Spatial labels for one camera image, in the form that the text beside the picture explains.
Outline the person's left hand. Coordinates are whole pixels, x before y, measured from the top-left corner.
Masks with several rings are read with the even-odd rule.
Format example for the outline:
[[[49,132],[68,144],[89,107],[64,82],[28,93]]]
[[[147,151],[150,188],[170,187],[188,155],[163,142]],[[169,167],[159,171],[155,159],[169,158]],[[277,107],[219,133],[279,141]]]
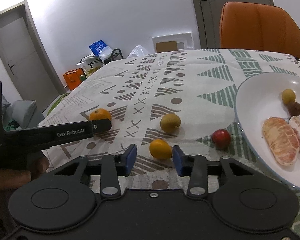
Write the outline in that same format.
[[[16,189],[44,174],[49,165],[47,157],[39,152],[28,170],[0,170],[0,239],[17,227],[8,210],[10,196]]]

